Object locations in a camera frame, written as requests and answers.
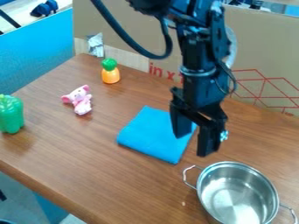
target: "orange toy fruit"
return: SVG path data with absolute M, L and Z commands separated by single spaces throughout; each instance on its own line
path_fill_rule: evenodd
M 115 59 L 105 59 L 101 62 L 103 69 L 101 70 L 101 79 L 107 84 L 116 83 L 121 79 L 120 71 L 118 70 Z

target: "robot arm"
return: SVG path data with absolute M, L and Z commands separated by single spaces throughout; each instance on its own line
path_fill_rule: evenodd
M 172 41 L 167 20 L 176 25 L 183 65 L 183 88 L 170 91 L 170 116 L 173 132 L 182 137 L 191 132 L 192 123 L 200 127 L 198 155 L 217 151 L 227 139 L 226 114 L 220 103 L 230 94 L 229 80 L 233 81 L 232 42 L 226 35 L 224 7 L 220 0 L 127 0 L 136 11 L 156 17 L 165 39 L 165 53 L 155 55 L 138 45 L 117 23 L 101 0 L 91 0 L 101 15 L 118 35 L 133 49 L 151 59 L 164 59 L 171 54 Z M 224 58 L 230 58 L 226 64 Z

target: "pink plush toy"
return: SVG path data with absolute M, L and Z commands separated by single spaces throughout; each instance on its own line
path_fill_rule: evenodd
M 83 116 L 92 110 L 90 99 L 92 96 L 88 94 L 89 86 L 84 85 L 72 91 L 70 94 L 61 96 L 64 103 L 72 103 L 74 105 L 74 112 L 77 115 Z

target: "stainless steel pot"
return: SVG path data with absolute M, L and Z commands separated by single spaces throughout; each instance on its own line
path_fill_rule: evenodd
M 187 182 L 190 169 L 202 172 L 196 186 Z M 297 224 L 292 208 L 280 204 L 273 184 L 254 168 L 235 162 L 211 164 L 205 169 L 193 165 L 183 172 L 183 181 L 197 190 L 210 223 L 269 224 L 279 206 L 287 208 Z

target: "green toy pepper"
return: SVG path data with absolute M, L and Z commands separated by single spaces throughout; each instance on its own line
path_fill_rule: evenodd
M 0 131 L 15 134 L 24 126 L 23 107 L 17 97 L 0 94 Z

